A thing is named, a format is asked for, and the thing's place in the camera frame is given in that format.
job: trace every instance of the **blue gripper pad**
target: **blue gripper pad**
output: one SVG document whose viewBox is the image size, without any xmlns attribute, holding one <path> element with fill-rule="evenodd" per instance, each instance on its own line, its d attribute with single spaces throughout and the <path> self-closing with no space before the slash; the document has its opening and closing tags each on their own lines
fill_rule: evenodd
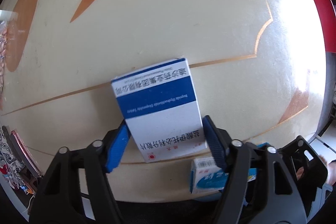
<svg viewBox="0 0 336 224">
<path fill-rule="evenodd" d="M 202 122 L 205 139 L 207 140 L 216 165 L 222 170 L 226 170 L 226 149 L 224 149 L 216 134 L 216 131 L 218 134 L 220 134 L 219 130 L 215 127 L 214 123 L 208 115 L 203 118 Z"/>
<path fill-rule="evenodd" d="M 122 123 L 121 126 L 113 132 L 113 134 L 116 134 L 116 137 L 108 148 L 107 161 L 105 165 L 108 173 L 111 173 L 114 168 L 118 167 L 131 136 L 131 133 L 125 123 Z"/>
</svg>

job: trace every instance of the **beige table surface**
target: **beige table surface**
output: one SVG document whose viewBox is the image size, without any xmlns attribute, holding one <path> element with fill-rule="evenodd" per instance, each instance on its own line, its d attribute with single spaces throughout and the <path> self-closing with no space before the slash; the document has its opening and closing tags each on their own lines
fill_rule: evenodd
<svg viewBox="0 0 336 224">
<path fill-rule="evenodd" d="M 182 56 L 201 115 L 233 138 L 281 147 L 317 128 L 326 61 L 313 0 L 4 0 L 0 9 L 16 13 L 0 121 L 43 171 L 60 147 L 84 148 L 117 128 L 112 78 Z M 108 175 L 115 198 L 196 197 L 193 157 L 146 164 L 131 139 Z"/>
</svg>

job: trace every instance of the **blue and white medicine box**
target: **blue and white medicine box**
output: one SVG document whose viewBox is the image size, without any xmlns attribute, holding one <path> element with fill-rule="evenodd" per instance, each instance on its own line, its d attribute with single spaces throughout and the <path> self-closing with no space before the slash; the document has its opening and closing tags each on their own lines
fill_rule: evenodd
<svg viewBox="0 0 336 224">
<path fill-rule="evenodd" d="M 145 162 L 207 147 L 185 58 L 120 76 L 112 80 L 112 88 Z"/>
<path fill-rule="evenodd" d="M 218 167 L 213 157 L 196 158 L 191 165 L 190 192 L 199 194 L 224 189 L 228 173 Z M 250 168 L 247 180 L 255 180 L 257 169 Z"/>
</svg>

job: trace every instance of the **cable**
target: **cable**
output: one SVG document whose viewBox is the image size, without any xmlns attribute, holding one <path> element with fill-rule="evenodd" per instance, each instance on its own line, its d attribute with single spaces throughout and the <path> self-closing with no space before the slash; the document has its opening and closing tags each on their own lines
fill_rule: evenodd
<svg viewBox="0 0 336 224">
<path fill-rule="evenodd" d="M 30 198 L 30 201 L 29 201 L 29 204 L 28 204 L 28 208 L 27 208 L 26 210 L 24 210 L 24 211 L 22 212 L 22 214 L 23 214 L 24 212 L 28 211 L 29 206 L 30 206 L 30 202 L 31 202 L 31 200 L 33 199 L 34 196 L 35 196 L 35 195 L 33 195 L 33 196 Z"/>
</svg>

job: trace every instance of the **barcode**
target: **barcode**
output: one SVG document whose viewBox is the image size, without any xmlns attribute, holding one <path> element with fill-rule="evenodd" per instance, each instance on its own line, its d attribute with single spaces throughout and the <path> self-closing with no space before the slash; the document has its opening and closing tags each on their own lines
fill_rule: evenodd
<svg viewBox="0 0 336 224">
<path fill-rule="evenodd" d="M 216 163 L 214 160 L 206 160 L 206 161 L 198 162 L 197 166 L 198 168 L 212 167 L 212 166 L 216 166 Z"/>
</svg>

